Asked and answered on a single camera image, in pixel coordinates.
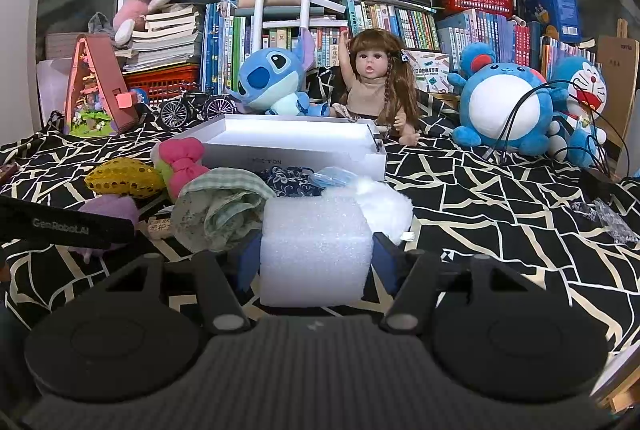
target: beige sweater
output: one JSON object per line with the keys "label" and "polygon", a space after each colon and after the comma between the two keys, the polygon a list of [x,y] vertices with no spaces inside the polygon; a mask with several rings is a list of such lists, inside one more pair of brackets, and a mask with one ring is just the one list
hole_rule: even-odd
{"label": "beige sweater", "polygon": [[358,115],[379,116],[385,106],[385,78],[368,79],[364,82],[354,78],[347,84],[347,108]]}

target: purple plush toy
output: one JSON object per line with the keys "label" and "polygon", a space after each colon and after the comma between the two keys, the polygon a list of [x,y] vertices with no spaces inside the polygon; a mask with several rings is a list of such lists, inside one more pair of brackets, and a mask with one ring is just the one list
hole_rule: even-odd
{"label": "purple plush toy", "polygon": [[[120,197],[118,195],[99,195],[95,199],[86,201],[79,209],[87,213],[104,215],[105,217],[116,217],[118,219],[129,219],[133,226],[138,225],[140,213],[135,201],[131,197]],[[84,263],[89,263],[92,255],[102,256],[105,251],[113,251],[124,247],[126,244],[111,244],[109,249],[89,249],[85,247],[70,247],[70,251],[76,251],[84,257]]]}

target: plush eye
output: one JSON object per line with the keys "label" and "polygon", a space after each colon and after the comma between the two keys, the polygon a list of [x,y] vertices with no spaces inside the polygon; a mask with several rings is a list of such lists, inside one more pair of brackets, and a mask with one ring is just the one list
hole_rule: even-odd
{"label": "plush eye", "polygon": [[286,58],[281,54],[274,54],[271,57],[271,61],[276,66],[276,68],[282,68],[287,63]]}

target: blue floral cloth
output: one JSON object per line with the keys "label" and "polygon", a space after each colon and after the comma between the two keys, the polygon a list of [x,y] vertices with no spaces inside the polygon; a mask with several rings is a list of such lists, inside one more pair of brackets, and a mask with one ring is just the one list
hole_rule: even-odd
{"label": "blue floral cloth", "polygon": [[309,175],[313,172],[311,168],[274,166],[270,170],[258,172],[258,175],[275,191],[277,197],[319,197],[321,188],[309,182]]}

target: green checkered cloth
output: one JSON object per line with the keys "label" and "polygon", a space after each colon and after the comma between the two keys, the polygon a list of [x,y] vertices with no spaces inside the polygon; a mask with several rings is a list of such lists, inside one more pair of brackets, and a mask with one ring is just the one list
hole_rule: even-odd
{"label": "green checkered cloth", "polygon": [[226,251],[260,229],[267,199],[276,194],[258,175],[215,168],[180,191],[171,213],[174,236],[188,250]]}

